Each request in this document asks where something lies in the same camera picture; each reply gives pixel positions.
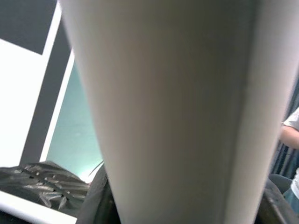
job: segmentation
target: white shirt sleeve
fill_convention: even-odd
[[[283,122],[283,124],[299,130],[299,107]]]

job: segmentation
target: person's arm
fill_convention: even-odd
[[[282,126],[280,140],[288,147],[299,149],[299,131],[290,126]]]

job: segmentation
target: white cylindrical object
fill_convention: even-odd
[[[297,74],[299,1],[61,6],[122,223],[251,224]]]

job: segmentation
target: teal surface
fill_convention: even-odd
[[[86,178],[102,161],[87,99],[75,65],[47,160],[57,163],[80,178]]]

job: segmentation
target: crumpled black plastic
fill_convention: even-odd
[[[77,217],[89,184],[53,162],[0,168],[0,190]]]

